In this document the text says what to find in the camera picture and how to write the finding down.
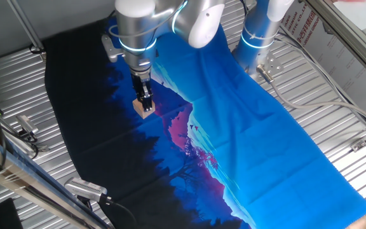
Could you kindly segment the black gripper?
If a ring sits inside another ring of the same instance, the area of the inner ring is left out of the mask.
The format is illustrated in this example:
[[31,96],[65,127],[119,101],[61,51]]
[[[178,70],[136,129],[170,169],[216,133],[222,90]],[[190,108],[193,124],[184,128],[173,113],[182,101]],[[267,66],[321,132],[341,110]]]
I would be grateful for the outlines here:
[[141,102],[144,112],[150,112],[154,109],[153,93],[151,91],[151,71],[131,70],[133,89],[135,90],[137,100]]

